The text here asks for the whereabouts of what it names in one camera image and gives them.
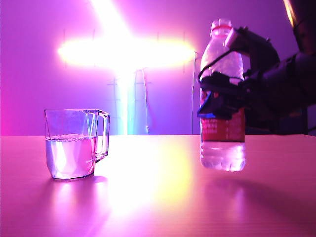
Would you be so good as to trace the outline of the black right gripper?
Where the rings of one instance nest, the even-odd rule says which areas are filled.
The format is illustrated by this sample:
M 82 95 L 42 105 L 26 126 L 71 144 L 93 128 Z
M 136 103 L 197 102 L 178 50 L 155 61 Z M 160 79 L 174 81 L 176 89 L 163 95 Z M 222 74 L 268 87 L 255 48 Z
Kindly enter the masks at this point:
M 290 57 L 246 80 L 248 134 L 300 133 L 300 85 L 296 67 L 296 57 Z M 197 117 L 231 120 L 246 105 L 246 92 L 238 87 L 243 81 L 217 71 L 202 76 L 200 90 L 206 97 Z

